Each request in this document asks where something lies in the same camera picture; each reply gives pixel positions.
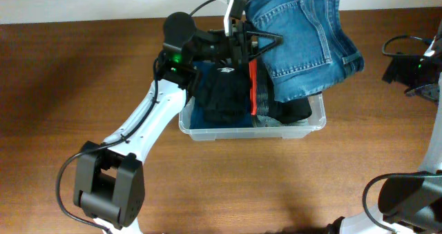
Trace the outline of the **dark blue jeans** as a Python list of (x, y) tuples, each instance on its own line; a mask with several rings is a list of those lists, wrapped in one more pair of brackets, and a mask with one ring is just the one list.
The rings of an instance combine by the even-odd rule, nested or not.
[(340, 0), (249, 0), (248, 21), (282, 36), (262, 55), (274, 99), (285, 103), (334, 86), (364, 69), (362, 54), (343, 32)]

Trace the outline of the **black shorts red grey waistband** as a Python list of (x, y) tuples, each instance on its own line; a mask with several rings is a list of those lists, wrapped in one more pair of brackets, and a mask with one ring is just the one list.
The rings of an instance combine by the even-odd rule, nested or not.
[(249, 63), (251, 116), (270, 116), (283, 124), (307, 119), (312, 109), (307, 97), (285, 103), (275, 100), (273, 82), (261, 58)]

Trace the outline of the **light blue jeans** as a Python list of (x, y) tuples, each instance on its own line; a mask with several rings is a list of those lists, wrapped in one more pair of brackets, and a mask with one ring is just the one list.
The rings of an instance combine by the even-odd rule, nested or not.
[(255, 128), (264, 128), (264, 127), (285, 127), (285, 126), (308, 126), (308, 119), (301, 119), (299, 121), (295, 121), (288, 124), (283, 124), (282, 122), (274, 119), (270, 116), (265, 115), (256, 115), (252, 117), (252, 124)]

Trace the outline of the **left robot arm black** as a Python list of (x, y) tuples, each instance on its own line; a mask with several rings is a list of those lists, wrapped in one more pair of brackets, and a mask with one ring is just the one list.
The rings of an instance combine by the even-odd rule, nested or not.
[(87, 141), (77, 156), (73, 202), (104, 233), (139, 233), (144, 198), (143, 163), (162, 131), (199, 89), (196, 61), (228, 60), (244, 70), (282, 44), (282, 36), (224, 18), (224, 29), (207, 32), (193, 17), (175, 12), (163, 25), (163, 49), (153, 64), (149, 92), (130, 117), (101, 144)]

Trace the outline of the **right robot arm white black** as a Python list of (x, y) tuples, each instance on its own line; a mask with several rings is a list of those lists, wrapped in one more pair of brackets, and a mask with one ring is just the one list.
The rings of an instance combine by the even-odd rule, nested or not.
[[(424, 39), (422, 55), (384, 51), (391, 63), (383, 81), (407, 87), (408, 97), (441, 105), (441, 33)], [(370, 180), (362, 194), (363, 212), (339, 217), (326, 233), (440, 233), (441, 232), (441, 113), (424, 160), (415, 173), (389, 173)]]

